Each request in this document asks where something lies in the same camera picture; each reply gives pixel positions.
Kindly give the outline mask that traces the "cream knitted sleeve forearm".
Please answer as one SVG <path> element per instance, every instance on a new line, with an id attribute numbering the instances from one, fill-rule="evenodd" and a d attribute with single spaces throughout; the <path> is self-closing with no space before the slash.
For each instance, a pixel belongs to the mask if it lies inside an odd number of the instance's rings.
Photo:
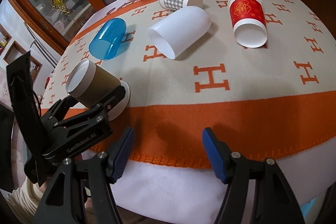
<path id="1" fill-rule="evenodd" d="M 49 180 L 40 186 L 38 183 L 34 184 L 26 177 L 21 187 L 13 190 L 12 193 L 5 193 L 5 201 L 20 221 L 23 223 L 32 221 L 48 183 Z"/>

